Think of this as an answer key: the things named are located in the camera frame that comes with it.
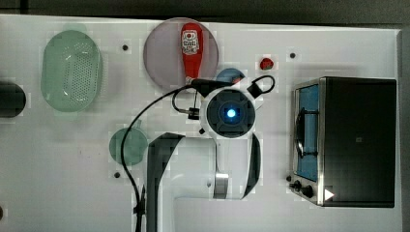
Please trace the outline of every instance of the black microwave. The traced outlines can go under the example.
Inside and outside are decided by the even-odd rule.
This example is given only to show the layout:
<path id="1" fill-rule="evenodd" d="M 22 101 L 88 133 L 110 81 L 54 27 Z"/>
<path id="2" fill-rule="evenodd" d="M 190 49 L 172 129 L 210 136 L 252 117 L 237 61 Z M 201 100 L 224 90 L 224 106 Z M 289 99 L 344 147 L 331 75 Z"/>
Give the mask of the black microwave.
<path id="1" fill-rule="evenodd" d="M 326 76 L 292 102 L 291 190 L 324 207 L 394 207 L 396 81 Z"/>

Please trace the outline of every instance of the teal circular object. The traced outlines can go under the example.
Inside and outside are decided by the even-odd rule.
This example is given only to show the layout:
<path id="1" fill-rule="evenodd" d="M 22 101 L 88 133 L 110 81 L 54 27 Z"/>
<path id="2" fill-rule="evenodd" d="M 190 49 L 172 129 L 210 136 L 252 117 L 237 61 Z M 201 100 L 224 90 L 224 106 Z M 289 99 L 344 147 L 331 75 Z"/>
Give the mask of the teal circular object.
<path id="1" fill-rule="evenodd" d="M 127 129 L 118 130 L 109 141 L 109 153 L 118 163 L 121 162 L 121 142 Z M 148 141 L 145 134 L 136 128 L 132 128 L 127 135 L 124 145 L 124 160 L 127 166 L 136 165 L 142 161 Z"/>

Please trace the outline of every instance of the ketchup bottle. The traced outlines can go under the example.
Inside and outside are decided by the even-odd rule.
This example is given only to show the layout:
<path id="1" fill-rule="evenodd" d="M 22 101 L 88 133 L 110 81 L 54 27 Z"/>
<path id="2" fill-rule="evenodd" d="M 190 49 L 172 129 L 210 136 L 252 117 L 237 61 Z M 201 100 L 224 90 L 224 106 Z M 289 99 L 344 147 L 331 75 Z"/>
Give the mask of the ketchup bottle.
<path id="1" fill-rule="evenodd" d="M 203 35 L 201 27 L 196 23 L 187 23 L 181 29 L 182 59 L 184 62 L 187 83 L 199 76 L 202 62 Z"/>

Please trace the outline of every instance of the green plastic basket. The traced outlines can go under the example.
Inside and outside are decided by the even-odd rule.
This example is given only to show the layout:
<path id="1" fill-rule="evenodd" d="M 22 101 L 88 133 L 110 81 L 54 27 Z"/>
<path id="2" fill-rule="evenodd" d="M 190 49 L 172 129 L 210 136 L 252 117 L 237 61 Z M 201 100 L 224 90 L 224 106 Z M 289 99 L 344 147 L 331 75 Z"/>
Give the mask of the green plastic basket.
<path id="1" fill-rule="evenodd" d="M 44 50 L 42 93 L 61 112 L 86 108 L 99 93 L 103 58 L 90 37 L 78 31 L 54 36 Z"/>

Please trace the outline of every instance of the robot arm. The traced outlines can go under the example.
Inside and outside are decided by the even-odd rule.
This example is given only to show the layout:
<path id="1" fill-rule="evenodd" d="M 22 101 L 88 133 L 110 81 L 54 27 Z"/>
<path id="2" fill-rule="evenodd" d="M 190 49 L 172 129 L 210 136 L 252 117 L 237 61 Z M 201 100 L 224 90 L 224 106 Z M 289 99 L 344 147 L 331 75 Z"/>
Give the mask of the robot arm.
<path id="1" fill-rule="evenodd" d="M 254 81 L 233 86 L 205 82 L 191 85 L 205 97 L 199 120 L 211 138 L 166 133 L 144 157 L 147 232 L 174 231 L 176 198 L 242 199 L 258 181 L 261 151 L 253 132 L 264 92 Z"/>

